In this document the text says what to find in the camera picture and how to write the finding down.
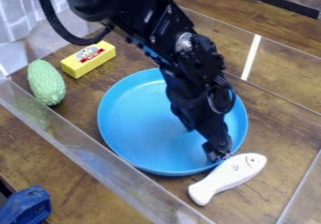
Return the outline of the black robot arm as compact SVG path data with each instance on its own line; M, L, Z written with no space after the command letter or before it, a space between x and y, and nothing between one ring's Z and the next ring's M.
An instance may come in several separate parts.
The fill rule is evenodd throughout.
M88 22L120 29L159 65L169 109L188 131L206 139L208 160L231 152L224 114L235 91L224 78L223 56L214 42L193 30L188 16L172 0L66 0L72 12Z

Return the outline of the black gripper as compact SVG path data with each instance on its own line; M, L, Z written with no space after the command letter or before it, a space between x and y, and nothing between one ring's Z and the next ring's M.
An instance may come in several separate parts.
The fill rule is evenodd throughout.
M210 162L231 152L224 114L235 102L235 92L223 75L216 75L204 85L191 83L184 76L165 75L165 95L169 110L187 132L193 130L207 140L201 144Z

